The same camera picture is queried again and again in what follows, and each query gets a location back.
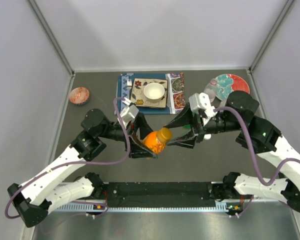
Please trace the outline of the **orange plastic bottle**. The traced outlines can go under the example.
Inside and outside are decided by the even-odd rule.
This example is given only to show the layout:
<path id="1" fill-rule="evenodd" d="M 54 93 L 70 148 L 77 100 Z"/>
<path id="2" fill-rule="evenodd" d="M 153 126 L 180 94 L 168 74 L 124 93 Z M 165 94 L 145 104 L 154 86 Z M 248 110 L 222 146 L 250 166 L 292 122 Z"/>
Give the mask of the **orange plastic bottle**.
<path id="1" fill-rule="evenodd" d="M 154 153 L 159 154 L 165 149 L 167 142 L 159 141 L 157 131 L 153 131 L 143 140 L 143 144 Z"/>

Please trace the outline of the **clear bottle red label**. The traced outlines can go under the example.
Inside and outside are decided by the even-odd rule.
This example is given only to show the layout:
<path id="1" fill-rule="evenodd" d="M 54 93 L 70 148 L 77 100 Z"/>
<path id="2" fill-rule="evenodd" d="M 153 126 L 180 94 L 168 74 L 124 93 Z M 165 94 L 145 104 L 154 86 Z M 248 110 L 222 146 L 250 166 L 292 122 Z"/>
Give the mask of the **clear bottle red label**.
<path id="1" fill-rule="evenodd" d="M 218 91 L 218 81 L 215 78 L 212 78 L 210 82 L 205 86 L 204 93 L 208 95 L 210 102 L 212 103 L 217 95 Z"/>

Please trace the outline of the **white bottle cap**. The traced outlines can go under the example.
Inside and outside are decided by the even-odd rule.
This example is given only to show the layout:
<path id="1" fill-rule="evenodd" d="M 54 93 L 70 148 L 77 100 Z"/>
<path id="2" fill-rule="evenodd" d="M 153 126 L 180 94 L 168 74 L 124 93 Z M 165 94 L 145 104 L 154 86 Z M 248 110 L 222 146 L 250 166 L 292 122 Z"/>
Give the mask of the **white bottle cap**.
<path id="1" fill-rule="evenodd" d="M 205 139 L 205 140 L 210 140 L 211 137 L 212 137 L 211 134 L 205 134 L 205 135 L 204 135 L 204 139 Z"/>

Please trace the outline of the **orange bottle cap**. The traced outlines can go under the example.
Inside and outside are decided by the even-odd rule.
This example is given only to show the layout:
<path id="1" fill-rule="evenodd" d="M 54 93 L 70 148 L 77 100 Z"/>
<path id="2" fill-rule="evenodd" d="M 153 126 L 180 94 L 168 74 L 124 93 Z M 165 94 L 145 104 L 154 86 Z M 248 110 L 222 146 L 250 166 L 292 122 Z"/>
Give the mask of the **orange bottle cap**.
<path id="1" fill-rule="evenodd" d="M 171 130 L 166 127 L 163 127 L 160 130 L 158 130 L 156 135 L 158 140 L 161 141 L 162 143 L 168 142 L 173 136 Z"/>

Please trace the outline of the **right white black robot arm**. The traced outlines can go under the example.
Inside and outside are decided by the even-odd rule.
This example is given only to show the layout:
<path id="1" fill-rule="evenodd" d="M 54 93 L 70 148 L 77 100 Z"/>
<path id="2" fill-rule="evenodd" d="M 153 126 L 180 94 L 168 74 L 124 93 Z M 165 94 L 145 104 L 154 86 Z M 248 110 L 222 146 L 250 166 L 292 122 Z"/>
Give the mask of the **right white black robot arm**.
<path id="1" fill-rule="evenodd" d="M 212 184 L 215 200 L 239 196 L 277 200 L 300 213 L 300 154 L 270 121 L 256 116 L 259 102 L 237 90 L 229 94 L 225 106 L 215 108 L 207 94 L 195 93 L 183 110 L 166 127 L 190 126 L 190 131 L 168 142 L 170 146 L 192 149 L 214 134 L 239 131 L 236 142 L 249 150 L 256 176 L 239 172 Z"/>

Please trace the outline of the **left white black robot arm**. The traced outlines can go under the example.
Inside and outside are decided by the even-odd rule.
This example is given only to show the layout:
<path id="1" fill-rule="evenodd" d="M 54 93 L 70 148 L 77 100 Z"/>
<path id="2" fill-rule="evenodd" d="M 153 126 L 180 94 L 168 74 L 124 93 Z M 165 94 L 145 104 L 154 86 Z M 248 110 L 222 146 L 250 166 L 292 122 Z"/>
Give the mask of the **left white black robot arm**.
<path id="1" fill-rule="evenodd" d="M 153 130 L 143 113 L 135 105 L 127 106 L 111 122 L 100 109 L 89 110 L 81 122 L 83 130 L 65 150 L 45 169 L 24 183 L 13 183 L 7 192 L 8 207 L 14 206 L 17 217 L 26 227 L 41 223 L 55 209 L 81 198 L 99 198 L 103 182 L 96 173 L 87 173 L 80 179 L 64 184 L 63 181 L 85 165 L 110 166 L 128 158 L 156 158 L 157 154 L 142 143 Z M 125 144 L 125 155 L 117 161 L 95 161 L 106 148 L 102 139 Z"/>

